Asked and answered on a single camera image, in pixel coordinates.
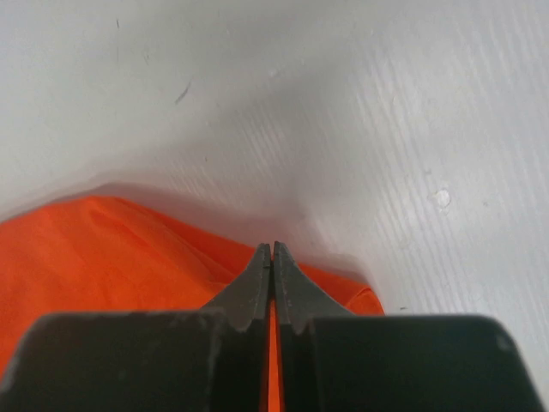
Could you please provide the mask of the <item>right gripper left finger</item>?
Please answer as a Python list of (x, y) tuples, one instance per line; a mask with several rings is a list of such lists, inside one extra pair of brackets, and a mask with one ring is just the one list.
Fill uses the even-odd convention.
[(21, 339), (4, 411), (264, 411), (271, 252), (195, 311), (58, 312)]

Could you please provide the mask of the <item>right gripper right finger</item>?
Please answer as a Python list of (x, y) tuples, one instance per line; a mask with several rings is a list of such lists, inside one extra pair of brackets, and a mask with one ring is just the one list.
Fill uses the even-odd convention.
[(359, 316), (274, 246), (287, 411), (541, 411), (514, 340), (479, 315)]

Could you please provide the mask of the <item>orange t-shirt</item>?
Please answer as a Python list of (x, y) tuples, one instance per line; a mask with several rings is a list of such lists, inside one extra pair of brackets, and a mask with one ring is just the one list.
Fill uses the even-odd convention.
[(253, 248), (116, 197), (55, 203), (1, 226), (1, 362), (59, 311), (196, 309)]

